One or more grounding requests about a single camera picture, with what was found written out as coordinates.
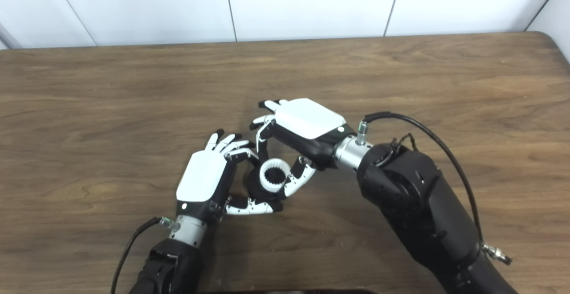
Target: black cable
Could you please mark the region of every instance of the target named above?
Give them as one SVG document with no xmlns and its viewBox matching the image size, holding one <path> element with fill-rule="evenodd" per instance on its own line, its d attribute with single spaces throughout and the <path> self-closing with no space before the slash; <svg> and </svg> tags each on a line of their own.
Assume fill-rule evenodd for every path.
<svg viewBox="0 0 570 294">
<path fill-rule="evenodd" d="M 127 255 L 129 255 L 129 251 L 134 243 L 134 240 L 136 240 L 137 237 L 141 235 L 142 232 L 146 231 L 152 225 L 157 225 L 160 222 L 160 220 L 161 220 L 160 217 L 151 218 L 149 221 L 138 227 L 138 229 L 134 232 L 133 236 L 130 237 L 128 243 L 126 244 L 125 250 L 122 252 L 121 259 L 118 261 L 117 269 L 114 272 L 113 282 L 110 285 L 110 294 L 114 294 L 117 288 L 118 275 L 121 273 L 122 265 L 125 263 Z"/>
<path fill-rule="evenodd" d="M 467 195 L 469 198 L 469 204 L 471 205 L 471 210 L 473 212 L 473 222 L 475 223 L 475 226 L 477 227 L 477 231 L 479 233 L 479 240 L 483 241 L 483 233 L 481 231 L 481 223 L 479 222 L 479 211 L 477 210 L 475 195 L 473 195 L 473 190 L 471 188 L 471 185 L 469 184 L 467 176 L 465 176 L 465 172 L 461 168 L 460 163 L 457 161 L 457 159 L 453 155 L 452 151 L 449 150 L 449 148 L 444 144 L 444 142 L 437 135 L 435 135 L 433 131 L 429 130 L 429 128 L 422 125 L 421 123 L 419 123 L 418 121 L 416 121 L 415 119 L 413 119 L 411 117 L 401 115 L 401 114 L 394 114 L 394 113 L 391 113 L 390 111 L 382 111 L 380 113 L 365 115 L 364 119 L 362 121 L 365 121 L 367 123 L 371 123 L 372 121 L 375 121 L 377 119 L 386 119 L 386 118 L 395 118 L 395 119 L 400 119 L 400 120 L 403 120 L 405 122 L 411 123 L 415 127 L 419 128 L 421 131 L 425 132 L 445 152 L 445 154 L 448 156 L 449 160 L 452 161 L 453 166 L 456 168 L 457 173 L 459 174 L 459 176 L 461 178 L 461 181 L 464 183 L 465 191 L 467 192 Z"/>
</svg>

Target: robotic hand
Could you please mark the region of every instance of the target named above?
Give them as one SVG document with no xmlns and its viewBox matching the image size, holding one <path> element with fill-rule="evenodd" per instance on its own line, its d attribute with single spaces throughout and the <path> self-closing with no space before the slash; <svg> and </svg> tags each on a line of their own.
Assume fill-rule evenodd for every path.
<svg viewBox="0 0 570 294">
<path fill-rule="evenodd" d="M 433 272 L 450 294 L 516 294 L 491 264 L 511 260 L 483 241 L 468 180 L 445 144 L 427 127 L 389 112 L 365 116 L 355 132 L 344 118 L 312 100 L 263 101 L 272 114 L 256 118 L 256 148 L 261 166 L 248 179 L 257 201 L 280 201 L 305 184 L 315 170 L 340 168 L 355 176 L 362 196 L 378 206 L 415 261 Z M 419 152 L 411 134 L 399 142 L 366 141 L 370 122 L 398 118 L 415 125 L 442 147 L 468 191 L 472 220 L 440 168 Z M 290 170 L 285 161 L 269 159 L 267 140 L 274 137 L 301 156 Z M 402 145 L 411 138 L 413 150 Z"/>
<path fill-rule="evenodd" d="M 114 294 L 122 263 L 138 234 L 150 225 L 161 223 L 171 230 L 168 238 L 155 245 L 138 274 L 131 294 L 192 294 L 196 292 L 202 272 L 200 245 L 209 226 L 220 221 L 225 211 L 240 212 L 240 198 L 228 196 L 237 164 L 250 160 L 258 162 L 249 148 L 252 144 L 241 140 L 240 134 L 224 135 L 222 129 L 214 132 L 205 150 L 192 155 L 176 190 L 176 221 L 165 217 L 154 218 L 137 230 L 127 245 L 115 274 L 111 293 Z M 258 212 L 272 212 L 272 204 L 258 203 Z"/>
</svg>

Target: wood grain surface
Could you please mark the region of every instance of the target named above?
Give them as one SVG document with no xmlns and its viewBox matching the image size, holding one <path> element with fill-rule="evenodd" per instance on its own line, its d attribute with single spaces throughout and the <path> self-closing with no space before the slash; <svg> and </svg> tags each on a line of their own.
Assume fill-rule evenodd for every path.
<svg viewBox="0 0 570 294">
<path fill-rule="evenodd" d="M 253 139 L 258 101 L 300 97 L 353 126 L 382 110 L 428 125 L 464 166 L 486 240 L 513 257 L 496 264 L 505 278 L 521 294 L 570 293 L 570 67 L 539 33 L 2 51 L 0 293 L 107 293 L 134 229 L 173 215 L 183 169 L 210 132 Z M 409 131 L 467 205 L 420 132 L 378 121 L 369 141 Z M 284 205 L 224 218 L 205 248 L 202 291 L 443 292 L 351 175 L 318 172 Z M 166 235 L 155 227 L 138 239 L 118 293 Z"/>
</svg>

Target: white robotic fingertip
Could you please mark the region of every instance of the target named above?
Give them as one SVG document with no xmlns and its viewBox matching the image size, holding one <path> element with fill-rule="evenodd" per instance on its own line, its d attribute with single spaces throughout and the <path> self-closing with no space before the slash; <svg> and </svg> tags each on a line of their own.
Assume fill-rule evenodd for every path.
<svg viewBox="0 0 570 294">
<path fill-rule="evenodd" d="M 279 203 L 256 203 L 255 200 L 248 198 L 247 204 L 243 206 L 226 205 L 226 214 L 228 215 L 259 215 L 264 213 L 273 213 L 281 211 L 282 207 Z"/>
<path fill-rule="evenodd" d="M 276 110 L 277 108 L 279 108 L 280 106 L 281 106 L 281 105 L 279 105 L 279 104 L 276 103 L 275 101 L 271 101 L 271 100 L 265 101 L 265 107 L 267 107 L 267 109 L 273 111 L 274 113 L 275 113 L 275 110 Z"/>
</svg>

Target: white wall panel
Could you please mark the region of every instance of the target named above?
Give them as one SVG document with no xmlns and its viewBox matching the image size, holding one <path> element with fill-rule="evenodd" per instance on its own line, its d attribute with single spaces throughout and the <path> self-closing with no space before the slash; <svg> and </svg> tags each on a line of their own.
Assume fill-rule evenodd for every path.
<svg viewBox="0 0 570 294">
<path fill-rule="evenodd" d="M 570 61 L 570 0 L 549 0 L 529 30 L 552 37 L 566 60 Z"/>
<path fill-rule="evenodd" d="M 235 41 L 228 0 L 69 0 L 98 45 Z"/>
<path fill-rule="evenodd" d="M 66 0 L 0 0 L 0 37 L 11 48 L 94 45 Z"/>
<path fill-rule="evenodd" d="M 396 0 L 387 36 L 523 31 L 546 0 Z"/>
<path fill-rule="evenodd" d="M 230 0 L 238 41 L 382 36 L 393 0 Z"/>
</svg>

